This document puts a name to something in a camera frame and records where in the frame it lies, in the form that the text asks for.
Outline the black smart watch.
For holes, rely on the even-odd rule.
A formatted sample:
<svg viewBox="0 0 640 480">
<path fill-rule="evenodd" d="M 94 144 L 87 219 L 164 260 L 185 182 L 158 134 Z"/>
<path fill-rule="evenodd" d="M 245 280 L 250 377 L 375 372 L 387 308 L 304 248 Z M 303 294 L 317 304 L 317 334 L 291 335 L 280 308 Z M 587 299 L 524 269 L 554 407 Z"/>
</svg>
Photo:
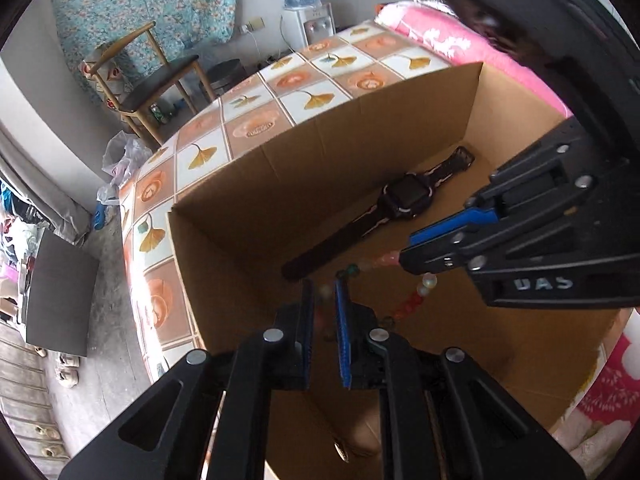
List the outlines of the black smart watch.
<svg viewBox="0 0 640 480">
<path fill-rule="evenodd" d="M 407 172 L 383 186 L 376 202 L 313 248 L 285 263 L 282 278 L 295 283 L 331 262 L 387 223 L 412 220 L 431 207 L 437 190 L 456 174 L 468 170 L 475 156 L 458 146 L 440 164 L 425 172 Z"/>
</svg>

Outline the brown cardboard box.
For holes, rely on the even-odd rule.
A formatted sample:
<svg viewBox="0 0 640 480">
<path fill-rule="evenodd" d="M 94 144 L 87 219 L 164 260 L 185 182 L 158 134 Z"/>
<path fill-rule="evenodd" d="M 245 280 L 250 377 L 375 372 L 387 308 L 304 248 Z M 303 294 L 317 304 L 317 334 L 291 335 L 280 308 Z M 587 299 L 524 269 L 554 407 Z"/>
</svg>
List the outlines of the brown cardboard box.
<svg viewBox="0 0 640 480">
<path fill-rule="evenodd" d="M 550 434 L 639 302 L 639 155 L 467 65 L 259 141 L 168 214 L 231 362 L 212 479 L 580 479 Z"/>
</svg>

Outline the pink floral blanket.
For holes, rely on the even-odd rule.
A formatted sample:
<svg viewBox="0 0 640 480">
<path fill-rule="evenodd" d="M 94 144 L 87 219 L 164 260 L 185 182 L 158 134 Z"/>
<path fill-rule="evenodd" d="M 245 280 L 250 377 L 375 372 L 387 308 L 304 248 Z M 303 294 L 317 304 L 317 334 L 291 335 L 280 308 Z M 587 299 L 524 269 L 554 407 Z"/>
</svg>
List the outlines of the pink floral blanket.
<svg viewBox="0 0 640 480">
<path fill-rule="evenodd" d="M 536 94 L 565 118 L 572 116 L 570 109 L 538 76 L 463 25 L 442 0 L 380 3 L 375 10 L 379 25 L 406 36 L 451 64 L 488 64 Z"/>
</svg>

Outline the ginkgo pattern bed sheet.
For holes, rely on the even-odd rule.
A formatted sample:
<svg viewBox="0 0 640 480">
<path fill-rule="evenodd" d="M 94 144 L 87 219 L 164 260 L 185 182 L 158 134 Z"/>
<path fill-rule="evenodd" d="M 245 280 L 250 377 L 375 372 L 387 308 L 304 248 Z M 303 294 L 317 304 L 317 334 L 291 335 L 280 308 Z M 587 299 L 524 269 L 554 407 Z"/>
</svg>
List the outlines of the ginkgo pattern bed sheet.
<svg viewBox="0 0 640 480">
<path fill-rule="evenodd" d="M 187 122 L 119 196 L 132 316 L 146 372 L 157 380 L 202 346 L 179 283 L 167 226 L 175 203 L 220 167 L 356 96 L 443 70 L 452 54 L 372 21 L 285 55 Z"/>
</svg>

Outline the black flat panel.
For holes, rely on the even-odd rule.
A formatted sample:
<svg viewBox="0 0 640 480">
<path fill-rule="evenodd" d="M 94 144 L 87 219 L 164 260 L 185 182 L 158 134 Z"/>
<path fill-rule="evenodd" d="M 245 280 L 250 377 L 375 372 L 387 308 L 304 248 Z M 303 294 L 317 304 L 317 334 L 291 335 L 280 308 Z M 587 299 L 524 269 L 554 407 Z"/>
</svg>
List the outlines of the black flat panel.
<svg viewBox="0 0 640 480">
<path fill-rule="evenodd" d="M 26 342 L 85 356 L 99 261 L 47 231 L 35 256 L 26 302 Z"/>
</svg>

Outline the white plastic bag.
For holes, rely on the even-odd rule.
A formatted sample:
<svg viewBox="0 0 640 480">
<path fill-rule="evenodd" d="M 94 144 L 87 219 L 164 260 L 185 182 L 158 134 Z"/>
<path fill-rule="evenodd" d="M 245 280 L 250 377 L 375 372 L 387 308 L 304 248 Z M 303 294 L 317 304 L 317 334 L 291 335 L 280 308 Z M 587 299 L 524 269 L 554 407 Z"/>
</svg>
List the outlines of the white plastic bag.
<svg viewBox="0 0 640 480">
<path fill-rule="evenodd" d="M 116 205 L 120 189 L 152 156 L 152 151 L 138 136 L 119 131 L 108 141 L 102 157 L 102 170 L 111 181 L 101 186 L 96 200 L 105 206 Z"/>
</svg>

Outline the white water dispenser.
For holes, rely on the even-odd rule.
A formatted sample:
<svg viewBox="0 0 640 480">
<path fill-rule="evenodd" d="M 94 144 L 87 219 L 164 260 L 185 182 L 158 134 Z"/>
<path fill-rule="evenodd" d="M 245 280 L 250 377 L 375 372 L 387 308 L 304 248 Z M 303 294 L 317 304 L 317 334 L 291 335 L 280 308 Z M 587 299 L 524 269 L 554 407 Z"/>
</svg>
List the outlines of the white water dispenser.
<svg viewBox="0 0 640 480">
<path fill-rule="evenodd" d="M 280 34 L 292 51 L 328 39 L 335 34 L 332 6 L 319 3 L 297 9 L 283 9 L 280 18 Z"/>
</svg>

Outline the grey curtain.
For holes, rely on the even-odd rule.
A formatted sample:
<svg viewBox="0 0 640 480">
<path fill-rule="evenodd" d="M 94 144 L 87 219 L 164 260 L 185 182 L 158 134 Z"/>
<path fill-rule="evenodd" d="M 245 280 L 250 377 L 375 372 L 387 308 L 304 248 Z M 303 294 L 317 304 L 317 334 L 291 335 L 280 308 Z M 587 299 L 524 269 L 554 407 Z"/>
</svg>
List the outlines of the grey curtain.
<svg viewBox="0 0 640 480">
<path fill-rule="evenodd" d="M 32 204 L 66 242 L 80 245 L 91 230 L 83 206 L 53 183 L 11 140 L 1 125 L 1 180 Z"/>
</svg>

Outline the wooden chair black seat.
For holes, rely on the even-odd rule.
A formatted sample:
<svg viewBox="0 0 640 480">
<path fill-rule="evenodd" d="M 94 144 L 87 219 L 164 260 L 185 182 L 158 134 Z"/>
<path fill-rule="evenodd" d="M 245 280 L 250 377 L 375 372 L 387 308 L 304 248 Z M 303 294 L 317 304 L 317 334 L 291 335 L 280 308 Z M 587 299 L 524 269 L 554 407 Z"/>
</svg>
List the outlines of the wooden chair black seat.
<svg viewBox="0 0 640 480">
<path fill-rule="evenodd" d="M 206 73 L 202 69 L 200 62 L 198 62 L 198 55 L 183 55 L 180 56 L 180 58 L 169 61 L 162 47 L 154 37 L 152 32 L 154 27 L 155 22 L 152 21 L 130 32 L 128 35 L 117 39 L 104 50 L 96 62 L 88 65 L 86 76 L 94 81 L 98 88 L 104 92 L 107 101 L 111 102 L 115 107 L 116 113 L 125 119 L 126 124 L 139 138 L 143 136 L 141 130 L 141 127 L 143 127 L 149 135 L 152 136 L 152 139 L 157 145 L 162 145 L 163 140 L 158 132 L 158 127 L 154 125 L 154 122 L 149 118 L 149 114 L 151 105 L 157 103 L 157 100 L 170 87 L 176 87 L 178 89 L 180 96 L 186 101 L 186 105 L 194 116 L 198 114 L 198 110 L 188 95 L 188 92 L 186 92 L 186 88 L 183 87 L 181 83 L 182 78 L 188 73 L 193 72 L 198 76 L 206 96 L 208 96 L 209 102 L 213 103 L 216 100 L 216 96 Z M 134 88 L 128 93 L 128 96 L 121 101 L 107 85 L 106 79 L 100 74 L 100 69 L 108 62 L 111 62 L 113 58 L 116 58 L 122 50 L 140 36 L 145 36 L 146 40 L 149 41 L 156 57 L 160 60 L 160 66 L 158 66 L 154 72 L 150 73 L 149 76 L 138 81 L 134 85 Z"/>
</svg>

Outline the floral teal wall cloth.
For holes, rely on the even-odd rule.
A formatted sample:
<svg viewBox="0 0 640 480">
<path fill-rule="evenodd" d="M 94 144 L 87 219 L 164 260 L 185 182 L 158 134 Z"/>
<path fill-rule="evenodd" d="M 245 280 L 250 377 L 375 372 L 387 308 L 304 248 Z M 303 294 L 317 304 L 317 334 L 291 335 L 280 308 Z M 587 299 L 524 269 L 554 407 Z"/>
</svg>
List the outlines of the floral teal wall cloth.
<svg viewBox="0 0 640 480">
<path fill-rule="evenodd" d="M 89 99 L 101 102 L 80 63 L 99 46 L 153 22 L 153 34 L 168 58 L 206 44 L 226 44 L 235 30 L 238 0 L 51 0 L 65 63 Z"/>
</svg>

